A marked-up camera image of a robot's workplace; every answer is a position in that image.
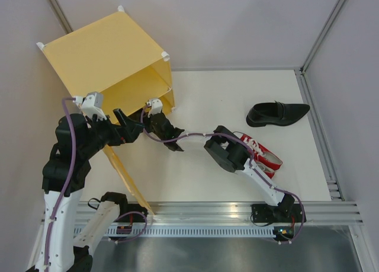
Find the yellow cabinet door panel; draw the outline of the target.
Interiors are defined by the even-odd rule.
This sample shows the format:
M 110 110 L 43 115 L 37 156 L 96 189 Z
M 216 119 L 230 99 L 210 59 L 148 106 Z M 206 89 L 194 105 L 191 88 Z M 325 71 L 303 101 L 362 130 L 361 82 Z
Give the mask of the yellow cabinet door panel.
M 149 213 L 152 215 L 155 215 L 153 212 L 150 204 L 145 200 L 142 193 L 139 191 L 137 186 L 134 183 L 134 180 L 131 178 L 130 174 L 125 169 L 123 163 L 119 159 L 118 155 L 114 152 L 112 147 L 106 145 L 102 150 L 106 157 L 108 158 L 110 164 L 113 166 L 121 180 L 123 181 L 124 185 L 128 189 L 128 191 L 131 193 L 131 195 L 136 199 L 139 205 L 147 209 Z

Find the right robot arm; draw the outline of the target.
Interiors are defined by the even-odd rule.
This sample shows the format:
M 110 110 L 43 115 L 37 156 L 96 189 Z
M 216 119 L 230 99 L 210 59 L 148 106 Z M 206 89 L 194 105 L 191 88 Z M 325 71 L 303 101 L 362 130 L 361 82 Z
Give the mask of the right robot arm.
M 256 140 L 247 135 L 237 137 L 224 126 L 217 126 L 210 134 L 184 133 L 183 129 L 173 126 L 163 112 L 153 114 L 141 109 L 132 117 L 144 124 L 149 138 L 173 152 L 184 151 L 179 143 L 186 138 L 206 137 L 205 151 L 225 171 L 250 178 L 260 189 L 274 220 L 283 222 L 291 216 L 296 198 L 274 184 L 272 178 L 280 165 L 266 159 L 266 148 Z

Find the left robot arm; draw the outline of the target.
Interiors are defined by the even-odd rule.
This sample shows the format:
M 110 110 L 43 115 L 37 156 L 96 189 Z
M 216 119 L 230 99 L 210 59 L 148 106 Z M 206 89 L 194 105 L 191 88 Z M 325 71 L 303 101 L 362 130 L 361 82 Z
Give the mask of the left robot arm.
M 113 222 L 131 222 L 134 214 L 145 220 L 147 211 L 130 207 L 122 193 L 105 193 L 85 229 L 74 236 L 77 207 L 91 170 L 90 159 L 106 146 L 133 143 L 144 125 L 127 117 L 121 109 L 114 114 L 120 124 L 67 113 L 55 130 L 57 142 L 42 170 L 45 220 L 41 250 L 29 271 L 90 271 L 94 252 Z

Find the yellow shoe cabinet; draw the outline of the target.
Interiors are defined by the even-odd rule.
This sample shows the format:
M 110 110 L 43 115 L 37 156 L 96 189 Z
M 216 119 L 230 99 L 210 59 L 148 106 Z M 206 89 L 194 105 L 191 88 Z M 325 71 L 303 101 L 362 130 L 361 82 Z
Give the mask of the yellow shoe cabinet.
M 38 44 L 70 95 L 100 92 L 102 109 L 112 123 L 116 108 L 127 115 L 151 98 L 163 112 L 175 108 L 170 55 L 122 6 L 117 12 L 49 43 Z

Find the red canvas sneaker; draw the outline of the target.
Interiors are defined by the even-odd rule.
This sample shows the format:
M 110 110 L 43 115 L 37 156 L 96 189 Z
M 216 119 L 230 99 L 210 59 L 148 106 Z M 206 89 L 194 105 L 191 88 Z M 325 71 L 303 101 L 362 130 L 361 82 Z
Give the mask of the red canvas sneaker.
M 233 132 L 233 134 L 237 134 L 237 137 L 253 150 L 255 155 L 254 159 L 256 161 L 261 162 L 266 167 L 274 171 L 277 171 L 281 168 L 282 160 L 279 159 L 279 157 L 277 157 L 276 154 L 274 154 L 269 149 L 260 144 L 256 139 L 242 132 L 235 131 Z
M 265 164 L 259 161 L 257 161 L 256 164 L 270 179 L 274 177 L 276 170 L 266 166 Z

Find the aluminium frame post left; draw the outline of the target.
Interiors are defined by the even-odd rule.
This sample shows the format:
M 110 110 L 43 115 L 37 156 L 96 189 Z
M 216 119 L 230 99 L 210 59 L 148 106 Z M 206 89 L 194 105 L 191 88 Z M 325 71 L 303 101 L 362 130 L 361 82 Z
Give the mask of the aluminium frame post left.
M 69 20 L 67 19 L 63 8 L 59 4 L 58 0 L 47 0 L 48 4 L 50 5 L 54 15 L 56 16 L 58 22 L 62 26 L 63 30 L 66 34 L 69 34 L 73 32 L 73 28 L 71 24 L 69 23 Z

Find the aluminium frame post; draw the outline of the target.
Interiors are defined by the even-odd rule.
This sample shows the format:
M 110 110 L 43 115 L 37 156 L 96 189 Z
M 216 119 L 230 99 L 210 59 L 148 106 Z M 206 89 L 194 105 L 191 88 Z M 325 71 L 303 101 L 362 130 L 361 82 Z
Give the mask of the aluminium frame post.
M 69 23 L 69 20 L 67 19 L 63 8 L 59 4 L 58 0 L 47 0 L 48 4 L 50 5 L 54 15 L 56 16 L 58 22 L 62 26 L 63 30 L 66 34 L 69 34 L 73 32 L 73 28 L 71 24 Z
M 328 15 L 326 22 L 324 23 L 320 33 L 318 34 L 316 38 L 316 41 L 313 43 L 308 55 L 306 56 L 304 63 L 299 68 L 299 72 L 301 75 L 304 75 L 306 73 L 311 63 L 314 61 L 314 58 L 316 57 L 317 53 L 322 47 L 331 29 L 337 22 L 341 12 L 343 11 L 348 1 L 349 0 L 337 0 L 336 3 L 334 4 L 330 14 Z

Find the aluminium front rail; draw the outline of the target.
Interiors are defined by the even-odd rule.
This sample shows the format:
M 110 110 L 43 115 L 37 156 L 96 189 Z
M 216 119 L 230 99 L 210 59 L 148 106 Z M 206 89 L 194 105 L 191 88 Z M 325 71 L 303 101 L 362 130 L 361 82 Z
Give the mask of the aluminium front rail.
M 153 202 L 148 222 L 154 225 L 250 225 L 251 202 Z M 352 201 L 306 201 L 306 225 L 362 225 Z

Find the aluminium frame post right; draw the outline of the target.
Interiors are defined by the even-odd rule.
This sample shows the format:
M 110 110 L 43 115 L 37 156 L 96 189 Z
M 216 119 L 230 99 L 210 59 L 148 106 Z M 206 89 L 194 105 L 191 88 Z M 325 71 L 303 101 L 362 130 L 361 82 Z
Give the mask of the aluminium frame post right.
M 316 41 L 313 43 L 308 55 L 306 56 L 304 63 L 299 68 L 299 72 L 301 75 L 304 75 L 306 73 L 311 63 L 314 61 L 314 58 L 316 57 L 317 53 L 322 47 L 331 29 L 337 22 L 341 12 L 343 11 L 348 1 L 349 0 L 337 0 L 336 3 L 334 4 L 330 14 L 328 15 L 326 22 L 324 23 L 320 33 L 318 34 L 316 38 Z

